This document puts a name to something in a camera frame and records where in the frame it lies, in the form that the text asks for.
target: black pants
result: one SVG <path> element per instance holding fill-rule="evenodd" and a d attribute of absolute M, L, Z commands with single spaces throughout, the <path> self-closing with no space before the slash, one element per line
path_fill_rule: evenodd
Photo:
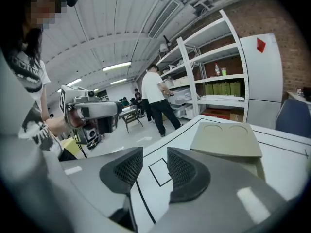
<path fill-rule="evenodd" d="M 152 111 L 151 111 L 151 108 L 150 108 L 150 104 L 149 104 L 147 99 L 143 99 L 142 100 L 142 106 L 143 106 L 144 110 L 146 111 L 147 119 L 150 122 L 151 118 L 154 118 L 154 117 L 152 116 Z"/>
<path fill-rule="evenodd" d="M 173 109 L 171 108 L 169 102 L 166 99 L 159 102 L 151 103 L 150 107 L 153 117 L 155 119 L 156 127 L 161 135 L 165 134 L 165 128 L 162 121 L 162 113 L 172 123 L 176 130 L 180 128 L 180 122 L 175 116 Z"/>
<path fill-rule="evenodd" d="M 74 155 L 70 153 L 67 149 L 64 149 L 62 155 L 59 157 L 59 161 L 71 161 L 76 159 L 77 158 L 74 157 Z"/>

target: woman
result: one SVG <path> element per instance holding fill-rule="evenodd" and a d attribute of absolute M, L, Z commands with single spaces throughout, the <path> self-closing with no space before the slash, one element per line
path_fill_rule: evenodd
<path fill-rule="evenodd" d="M 66 129 L 64 118 L 50 118 L 45 85 L 50 83 L 40 60 L 43 24 L 60 13 L 64 0 L 14 0 L 1 12 L 1 48 L 3 55 L 35 103 L 18 136 L 32 139 L 41 150 L 54 152 L 60 161 L 76 159 L 62 149 L 55 137 Z"/>

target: ceiling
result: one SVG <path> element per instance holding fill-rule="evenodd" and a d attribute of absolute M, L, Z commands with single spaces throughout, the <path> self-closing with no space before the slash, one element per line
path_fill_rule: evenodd
<path fill-rule="evenodd" d="M 187 3 L 190 0 L 176 0 Z M 41 58 L 51 84 L 48 103 L 59 100 L 57 90 L 78 78 L 77 85 L 103 89 L 113 81 L 135 80 L 147 67 L 161 39 L 148 37 L 169 0 L 78 0 L 45 25 Z M 132 61 L 103 72 L 102 68 Z"/>

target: bottle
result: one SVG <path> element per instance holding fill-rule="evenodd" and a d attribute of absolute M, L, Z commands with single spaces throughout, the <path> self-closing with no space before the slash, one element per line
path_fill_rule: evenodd
<path fill-rule="evenodd" d="M 220 70 L 216 62 L 215 62 L 215 72 L 216 72 L 216 76 L 220 76 Z"/>

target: black mesh grille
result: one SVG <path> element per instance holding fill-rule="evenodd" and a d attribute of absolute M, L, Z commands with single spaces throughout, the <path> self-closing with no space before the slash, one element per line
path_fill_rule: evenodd
<path fill-rule="evenodd" d="M 113 169 L 113 172 L 120 180 L 128 183 L 132 187 L 142 169 L 142 160 L 143 152 L 139 151 L 127 158 L 124 162 L 118 164 Z"/>
<path fill-rule="evenodd" d="M 168 170 L 173 180 L 173 189 L 190 182 L 195 175 L 195 168 L 177 155 L 168 152 Z"/>

